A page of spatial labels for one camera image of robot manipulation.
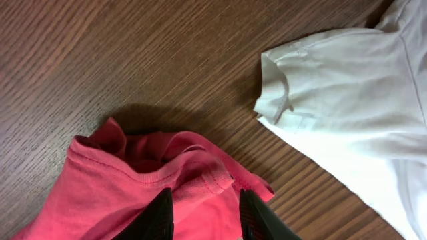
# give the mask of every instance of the folded red cloth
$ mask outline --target folded red cloth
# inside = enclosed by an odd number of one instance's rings
[[[14,239],[111,239],[165,187],[173,190],[174,239],[237,239],[239,190],[264,201],[270,186],[196,133],[127,136],[109,119],[76,136],[36,219]]]

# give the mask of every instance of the white shirt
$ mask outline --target white shirt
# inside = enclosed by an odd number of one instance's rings
[[[317,33],[262,53],[255,111],[406,239],[427,239],[427,0],[375,29]]]

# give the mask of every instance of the red fabric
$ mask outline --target red fabric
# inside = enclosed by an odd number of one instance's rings
[[[109,119],[92,136],[73,138],[43,209],[14,239],[111,239],[165,187],[173,190],[176,240],[235,240],[239,190],[273,197],[265,181],[196,133],[126,136]]]

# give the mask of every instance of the brown wood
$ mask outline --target brown wood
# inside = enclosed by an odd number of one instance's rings
[[[70,139],[114,116],[126,131],[187,129],[271,183],[304,239],[401,239],[256,121],[260,53],[373,26],[382,0],[0,1],[0,238],[36,216]]]

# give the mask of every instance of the folded white cloth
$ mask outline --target folded white cloth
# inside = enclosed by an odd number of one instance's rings
[[[258,120],[406,239],[427,239],[427,0],[375,29],[317,33],[261,55]]]

